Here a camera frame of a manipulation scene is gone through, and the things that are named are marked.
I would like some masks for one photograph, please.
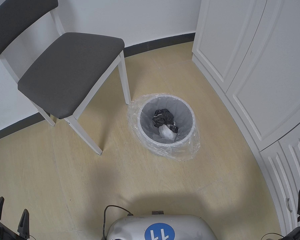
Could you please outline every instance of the blue circle logo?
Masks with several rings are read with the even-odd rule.
[[[148,226],[144,233],[145,240],[174,240],[173,228],[165,223],[155,223]]]

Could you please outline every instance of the beige floor tile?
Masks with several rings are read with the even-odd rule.
[[[57,120],[55,127],[40,122],[0,140],[3,221],[16,228],[27,208],[37,240],[99,240],[104,208],[114,204],[135,215],[164,210],[201,216],[219,240],[259,239],[261,232],[278,232],[256,160],[228,110],[190,60],[191,48],[192,42],[178,44],[125,61],[132,99],[171,93],[192,107],[201,137],[194,159],[178,162],[155,156],[134,139],[115,69],[78,120],[103,150],[101,156],[64,120]],[[106,229],[126,215],[109,208]]]
[[[185,42],[151,50],[148,53],[152,56],[159,68],[164,68],[170,64],[191,60],[192,46],[193,42]]]
[[[42,121],[0,139],[2,221],[17,230],[23,210],[33,234],[68,231],[73,223],[56,172],[50,125]]]

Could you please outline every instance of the chair backrest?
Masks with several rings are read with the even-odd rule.
[[[58,0],[6,0],[0,5],[0,54],[34,22],[58,6]]]

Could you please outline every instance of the chair seat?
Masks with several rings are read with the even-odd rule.
[[[55,117],[69,117],[123,49],[120,38],[65,33],[24,73],[18,90]]]

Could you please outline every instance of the white logo symbol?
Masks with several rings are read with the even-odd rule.
[[[150,234],[151,234],[151,240],[158,240],[159,239],[158,236],[155,238],[155,235],[153,234],[153,230],[150,230]],[[162,240],[166,240],[167,238],[169,238],[168,235],[167,236],[164,235],[164,229],[163,228],[161,229],[161,237],[162,237],[161,238]]]

